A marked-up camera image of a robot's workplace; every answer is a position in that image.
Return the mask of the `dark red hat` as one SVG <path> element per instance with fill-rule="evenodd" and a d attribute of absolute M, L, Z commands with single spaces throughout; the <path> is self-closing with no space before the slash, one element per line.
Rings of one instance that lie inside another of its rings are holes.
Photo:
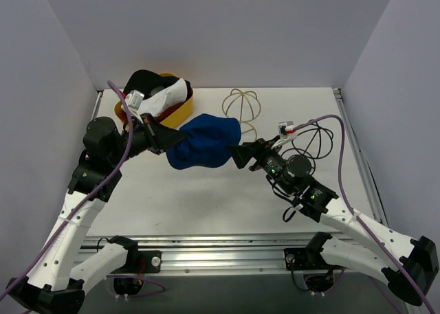
<path fill-rule="evenodd" d="M 160 122 L 161 122 L 162 120 L 165 120 L 168 116 L 174 114 L 174 112 L 175 112 L 176 110 L 178 110 L 182 105 L 183 105 L 183 102 L 181 102 L 181 103 L 179 103 L 179 104 L 174 104 L 173 106 L 168 107 L 168 108 L 165 109 L 163 112 L 161 112 L 161 114 L 158 115 L 158 116 L 156 117 L 156 119 L 157 119 L 158 121 L 160 121 Z"/>

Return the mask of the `blue bucket hat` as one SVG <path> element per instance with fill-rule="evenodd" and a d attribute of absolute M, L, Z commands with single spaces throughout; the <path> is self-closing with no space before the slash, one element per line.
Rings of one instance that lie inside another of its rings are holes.
<path fill-rule="evenodd" d="M 229 147 L 241 141 L 241 125 L 237 119 L 207 113 L 193 118 L 180 131 L 188 137 L 166 152 L 169 164 L 176 170 L 219 168 L 231 158 Z"/>

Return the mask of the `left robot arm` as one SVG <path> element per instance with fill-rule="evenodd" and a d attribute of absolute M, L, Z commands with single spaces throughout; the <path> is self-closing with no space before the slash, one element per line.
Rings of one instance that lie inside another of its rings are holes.
<path fill-rule="evenodd" d="M 41 252 L 5 294 L 36 313 L 78 313 L 86 294 L 114 271 L 142 268 L 138 244 L 114 236 L 92 257 L 75 265 L 89 228 L 122 178 L 122 164 L 148 150 L 160 155 L 188 137 L 146 114 L 118 132 L 113 119 L 97 117 L 87 125 L 78 166 L 67 187 L 57 221 Z"/>

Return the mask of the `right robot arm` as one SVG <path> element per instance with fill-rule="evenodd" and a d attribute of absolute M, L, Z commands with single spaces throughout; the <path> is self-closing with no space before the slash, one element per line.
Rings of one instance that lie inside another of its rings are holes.
<path fill-rule="evenodd" d="M 232 160 L 239 169 L 262 170 L 274 194 L 294 212 L 357 242 L 351 246 L 317 233 L 305 251 L 312 267 L 350 268 L 383 282 L 408 304 L 428 305 L 426 296 L 439 272 L 435 243 L 426 237 L 400 234 L 356 210 L 344 189 L 334 191 L 313 177 L 307 158 L 283 158 L 281 148 L 298 132 L 292 122 L 281 122 L 274 138 L 253 142 L 241 141 L 237 120 L 207 114 L 180 129 L 155 124 L 153 132 L 155 152 L 165 153 L 174 169 L 218 168 Z"/>

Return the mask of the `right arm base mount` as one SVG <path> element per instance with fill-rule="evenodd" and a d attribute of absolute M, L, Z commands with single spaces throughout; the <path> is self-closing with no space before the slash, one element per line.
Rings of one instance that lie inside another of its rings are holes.
<path fill-rule="evenodd" d="M 312 270 L 317 269 L 318 265 L 310 261 L 307 251 L 304 247 L 284 248 L 284 259 L 286 269 Z"/>

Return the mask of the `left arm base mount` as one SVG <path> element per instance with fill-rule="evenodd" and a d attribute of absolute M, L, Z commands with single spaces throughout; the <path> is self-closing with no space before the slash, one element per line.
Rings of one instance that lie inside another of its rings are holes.
<path fill-rule="evenodd" d="M 137 274 L 159 273 L 162 265 L 162 252 L 158 250 L 139 251 L 135 255 L 134 272 Z"/>

